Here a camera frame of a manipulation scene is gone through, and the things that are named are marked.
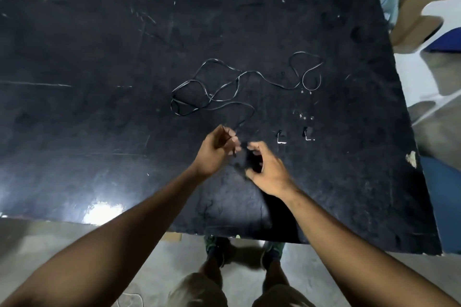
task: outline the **white cable on floor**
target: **white cable on floor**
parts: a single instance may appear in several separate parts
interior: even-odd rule
[[[122,292],[122,295],[139,297],[141,299],[141,307],[144,307],[144,301],[142,300],[142,296],[140,294],[136,294],[136,293],[131,294],[131,293],[128,293],[128,292]]]

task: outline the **hand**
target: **hand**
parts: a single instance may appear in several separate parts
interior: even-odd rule
[[[285,165],[271,152],[264,142],[249,142],[247,148],[252,150],[256,155],[260,154],[262,156],[261,172],[247,169],[246,175],[263,192],[280,198],[285,192],[297,189],[290,174],[285,169]]]
[[[227,155],[240,150],[242,147],[235,131],[219,125],[206,136],[192,167],[199,176],[209,177],[219,170]]]

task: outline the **forearm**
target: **forearm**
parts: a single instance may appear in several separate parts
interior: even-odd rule
[[[351,304],[459,306],[421,275],[369,244],[299,190],[282,199]]]
[[[110,306],[202,181],[188,168],[150,198],[57,253],[2,307]]]

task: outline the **gray floor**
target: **gray floor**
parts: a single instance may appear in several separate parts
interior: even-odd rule
[[[0,301],[53,254],[92,229],[90,225],[1,219]],[[236,240],[240,247],[259,244]],[[183,276],[196,271],[205,256],[200,236],[183,235],[180,242],[160,242],[126,291],[139,293],[146,307],[164,306],[168,292]],[[395,257],[461,302],[461,256]],[[349,305],[311,246],[287,244],[282,267],[291,285],[317,307]],[[229,307],[251,306],[261,293],[262,270],[233,263],[223,268],[223,277]],[[136,296],[122,296],[119,302],[121,307],[141,307]]]
[[[424,58],[433,70],[442,94],[450,94],[461,87],[458,70],[461,54],[424,54]],[[412,118],[429,106],[430,103],[423,103],[411,107]],[[461,98],[418,124],[414,131],[422,153],[461,170]],[[40,264],[92,228],[89,225],[0,218],[0,301]],[[239,240],[236,245],[255,246],[259,243]],[[396,254],[395,257],[461,302],[461,256]],[[164,306],[169,290],[181,277],[196,271],[204,259],[204,246],[199,236],[183,235],[180,242],[160,242],[127,292],[140,293],[145,306]],[[282,267],[290,283],[317,307],[348,305],[310,246],[287,244]],[[223,276],[230,307],[250,306],[261,293],[264,277],[261,270],[231,264],[223,269]],[[119,301],[121,307],[141,307],[136,296],[122,296]]]

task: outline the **shorts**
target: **shorts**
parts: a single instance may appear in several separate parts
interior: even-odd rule
[[[227,298],[214,281],[202,273],[192,273],[170,292],[166,307],[227,307]],[[295,288],[279,284],[263,293],[253,307],[315,306]]]

